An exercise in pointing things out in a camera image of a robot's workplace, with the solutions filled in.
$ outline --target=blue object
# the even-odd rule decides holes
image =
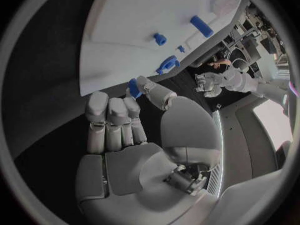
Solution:
[[[179,46],[179,47],[177,47],[178,49],[179,49],[179,51],[181,52],[181,53],[185,53],[186,51],[185,51],[185,48],[183,47],[183,46]]]
[[[128,87],[129,87],[130,95],[133,96],[135,99],[137,99],[142,95],[142,93],[138,89],[137,80],[135,78],[129,81]]]
[[[180,66],[180,63],[179,61],[177,60],[177,57],[172,55],[172,56],[169,56],[166,60],[164,60],[161,65],[159,66],[159,68],[156,70],[156,72],[159,74],[159,75],[162,75],[164,72],[164,70],[166,69],[170,69],[172,68],[173,66],[176,66],[176,67],[179,67]]]
[[[193,24],[206,38],[209,38],[214,33],[214,31],[198,16],[193,16],[190,23]]]
[[[155,41],[159,46],[162,46],[167,42],[166,37],[164,35],[159,34],[159,33],[155,33],[153,35],[153,37],[155,38]]]

